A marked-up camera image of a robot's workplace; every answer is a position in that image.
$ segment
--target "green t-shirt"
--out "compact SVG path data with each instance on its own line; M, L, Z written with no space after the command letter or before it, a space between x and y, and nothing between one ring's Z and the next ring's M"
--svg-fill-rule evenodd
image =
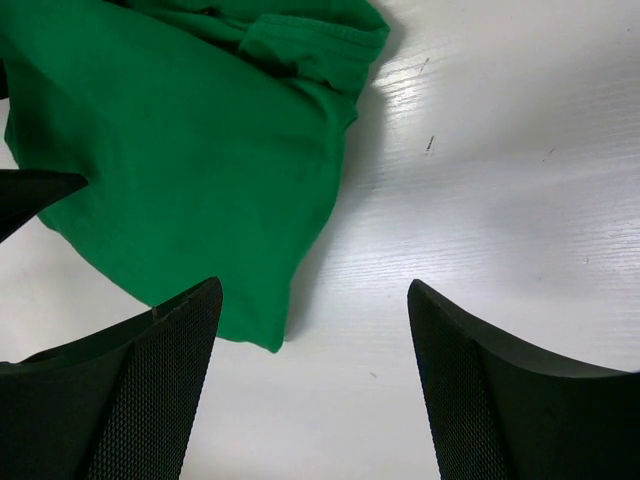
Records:
M211 2L0 1L5 136L88 179L41 219L113 282L155 305L218 276L219 335L277 351L388 27L365 0Z

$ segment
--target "white table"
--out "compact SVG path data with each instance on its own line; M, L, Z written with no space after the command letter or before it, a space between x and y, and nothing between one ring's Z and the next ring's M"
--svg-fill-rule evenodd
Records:
M540 346L640 369L640 4L382 10L393 34L294 281L291 341L216 341L185 479L438 478L413 278ZM144 310L37 220L0 247L0 291L12 361Z

